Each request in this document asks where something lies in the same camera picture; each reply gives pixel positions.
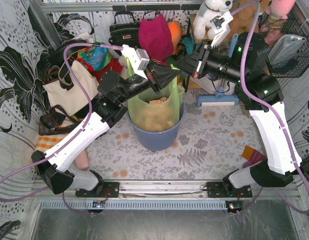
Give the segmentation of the green trash bag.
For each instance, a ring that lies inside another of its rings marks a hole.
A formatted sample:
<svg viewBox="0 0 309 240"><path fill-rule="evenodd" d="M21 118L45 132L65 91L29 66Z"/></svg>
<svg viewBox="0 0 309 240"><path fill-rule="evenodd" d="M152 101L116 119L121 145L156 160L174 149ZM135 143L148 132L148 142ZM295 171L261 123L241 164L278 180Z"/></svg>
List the green trash bag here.
<svg viewBox="0 0 309 240"><path fill-rule="evenodd" d="M132 123L138 128L148 132L162 132L174 127L180 119L181 97L179 96L177 77L179 69L173 65L157 64L156 67L163 72L158 79L172 78L166 87L155 93L149 88L127 101L128 113Z"/></svg>

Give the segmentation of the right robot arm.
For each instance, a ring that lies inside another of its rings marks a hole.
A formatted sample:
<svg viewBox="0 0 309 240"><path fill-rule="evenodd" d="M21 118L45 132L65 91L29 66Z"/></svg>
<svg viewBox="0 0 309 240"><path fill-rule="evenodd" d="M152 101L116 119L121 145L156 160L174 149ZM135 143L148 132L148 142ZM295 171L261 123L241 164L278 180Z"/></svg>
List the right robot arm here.
<svg viewBox="0 0 309 240"><path fill-rule="evenodd" d="M285 187L294 175L309 170L293 144L285 116L283 93L277 79L264 72L262 64L270 48L258 33L239 35L232 56L214 50L207 41L178 60L177 67L193 78L205 74L235 84L234 92L253 118L266 156L263 160L226 175L219 187L232 197L251 184L264 188Z"/></svg>

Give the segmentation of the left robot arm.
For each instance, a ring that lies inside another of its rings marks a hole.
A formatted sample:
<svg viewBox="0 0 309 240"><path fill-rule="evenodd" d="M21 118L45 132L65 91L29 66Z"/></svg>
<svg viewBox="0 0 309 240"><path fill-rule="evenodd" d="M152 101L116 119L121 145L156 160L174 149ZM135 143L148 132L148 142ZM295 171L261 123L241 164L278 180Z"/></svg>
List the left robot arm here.
<svg viewBox="0 0 309 240"><path fill-rule="evenodd" d="M32 154L35 169L47 187L55 195L73 188L99 196L104 190L103 178L94 170L71 169L73 161L92 141L121 120L128 110L125 101L147 89L159 93L180 72L173 66L153 61L143 71L144 76L134 74L124 79L116 71L105 72L97 87L101 96L84 120L52 148Z"/></svg>

